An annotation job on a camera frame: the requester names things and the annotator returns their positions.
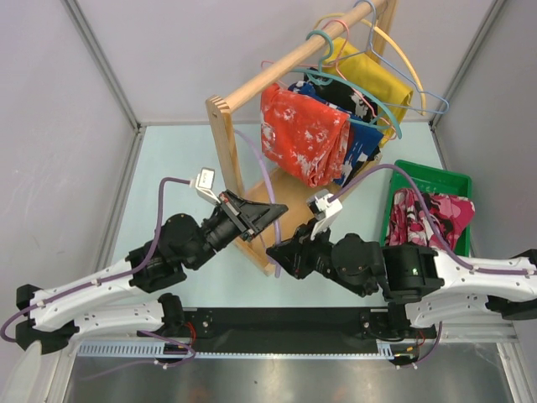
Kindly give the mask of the pink camouflage trousers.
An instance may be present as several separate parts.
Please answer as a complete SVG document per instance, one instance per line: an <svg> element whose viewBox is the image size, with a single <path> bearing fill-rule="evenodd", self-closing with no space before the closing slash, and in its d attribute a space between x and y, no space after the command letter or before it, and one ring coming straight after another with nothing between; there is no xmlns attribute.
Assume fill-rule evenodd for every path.
<svg viewBox="0 0 537 403"><path fill-rule="evenodd" d="M384 244L453 251L474 215L474 203L466 197L402 188L394 193Z"/></svg>

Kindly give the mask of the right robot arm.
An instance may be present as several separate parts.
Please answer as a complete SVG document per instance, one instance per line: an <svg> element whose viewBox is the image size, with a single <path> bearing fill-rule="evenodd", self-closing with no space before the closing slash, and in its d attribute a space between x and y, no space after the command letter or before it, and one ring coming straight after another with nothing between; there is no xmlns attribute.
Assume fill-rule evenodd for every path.
<svg viewBox="0 0 537 403"><path fill-rule="evenodd" d="M533 249L511 259L479 259L413 243L383 246L356 233L333 243L331 231L316 234L315 225L299 226L269 247L268 256L297 280L317 272L360 297L381 292L391 310L388 329L397 337L474 312L507 321L536 318Z"/></svg>

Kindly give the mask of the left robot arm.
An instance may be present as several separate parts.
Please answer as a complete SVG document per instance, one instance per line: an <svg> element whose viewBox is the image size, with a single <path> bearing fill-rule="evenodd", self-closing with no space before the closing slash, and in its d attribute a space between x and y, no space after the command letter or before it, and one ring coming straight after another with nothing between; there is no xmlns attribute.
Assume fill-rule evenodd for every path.
<svg viewBox="0 0 537 403"><path fill-rule="evenodd" d="M180 298L167 288L186 280L236 239L252 240L281 218L285 204L249 201L231 191L216 197L211 215L197 222L186 213L159 219L154 239L105 269L68 285L17 289L18 313L1 326L1 338L27 349L40 342L55 353L84 335L150 332L178 337L186 319Z"/></svg>

